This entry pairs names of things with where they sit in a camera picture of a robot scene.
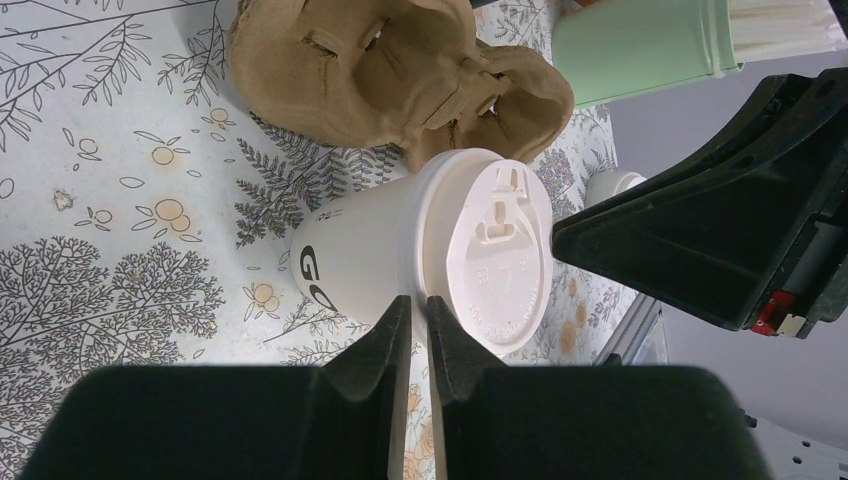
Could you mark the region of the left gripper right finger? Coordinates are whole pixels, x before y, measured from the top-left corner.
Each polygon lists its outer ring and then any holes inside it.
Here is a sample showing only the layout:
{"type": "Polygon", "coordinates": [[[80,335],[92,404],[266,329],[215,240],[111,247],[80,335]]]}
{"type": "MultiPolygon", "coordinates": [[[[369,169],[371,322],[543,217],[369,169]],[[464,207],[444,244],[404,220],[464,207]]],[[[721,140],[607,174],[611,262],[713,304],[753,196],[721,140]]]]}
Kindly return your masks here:
{"type": "Polygon", "coordinates": [[[440,479],[766,479],[730,391],[673,366],[509,366],[426,307],[440,479]]]}

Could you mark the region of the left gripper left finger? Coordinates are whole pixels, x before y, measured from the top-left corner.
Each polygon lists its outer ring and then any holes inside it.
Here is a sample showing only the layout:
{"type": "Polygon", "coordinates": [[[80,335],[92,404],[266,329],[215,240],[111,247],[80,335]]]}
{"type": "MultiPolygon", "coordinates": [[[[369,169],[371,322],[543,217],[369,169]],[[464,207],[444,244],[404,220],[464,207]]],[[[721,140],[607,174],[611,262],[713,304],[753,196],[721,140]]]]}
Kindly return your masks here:
{"type": "Polygon", "coordinates": [[[399,479],[412,302],[322,366],[109,367],[78,382],[25,479],[399,479]]]}

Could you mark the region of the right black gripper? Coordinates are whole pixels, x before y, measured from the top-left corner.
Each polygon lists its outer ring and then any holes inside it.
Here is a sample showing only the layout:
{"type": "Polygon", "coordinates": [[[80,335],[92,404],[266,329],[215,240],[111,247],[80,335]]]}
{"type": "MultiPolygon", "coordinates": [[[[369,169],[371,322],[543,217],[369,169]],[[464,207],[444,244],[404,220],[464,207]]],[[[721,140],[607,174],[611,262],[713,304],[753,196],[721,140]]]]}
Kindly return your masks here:
{"type": "Polygon", "coordinates": [[[847,306],[847,71],[764,78],[668,170],[558,221],[553,256],[716,327],[803,340],[847,306]]]}

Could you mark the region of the white plastic cup lid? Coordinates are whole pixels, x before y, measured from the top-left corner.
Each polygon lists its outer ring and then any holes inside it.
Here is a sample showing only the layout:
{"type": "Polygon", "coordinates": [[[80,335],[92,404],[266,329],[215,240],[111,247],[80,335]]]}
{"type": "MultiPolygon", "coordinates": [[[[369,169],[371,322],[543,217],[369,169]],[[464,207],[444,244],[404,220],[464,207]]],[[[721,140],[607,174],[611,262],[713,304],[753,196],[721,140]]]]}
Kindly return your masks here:
{"type": "Polygon", "coordinates": [[[429,160],[413,191],[419,302],[442,297],[499,357],[520,349],[541,323],[554,273],[552,206],[539,177],[492,151],[458,149],[429,160]]]}

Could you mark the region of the white paper coffee cup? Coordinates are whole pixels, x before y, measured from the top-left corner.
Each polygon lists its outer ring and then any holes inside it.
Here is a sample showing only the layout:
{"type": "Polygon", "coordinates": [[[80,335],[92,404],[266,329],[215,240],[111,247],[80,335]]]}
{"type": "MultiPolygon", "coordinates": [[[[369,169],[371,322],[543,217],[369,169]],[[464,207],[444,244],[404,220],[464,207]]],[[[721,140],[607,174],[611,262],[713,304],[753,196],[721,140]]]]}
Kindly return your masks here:
{"type": "Polygon", "coordinates": [[[374,325],[399,296],[421,298],[422,210],[416,178],[351,193],[309,214],[291,238],[290,271],[302,294],[374,325]]]}

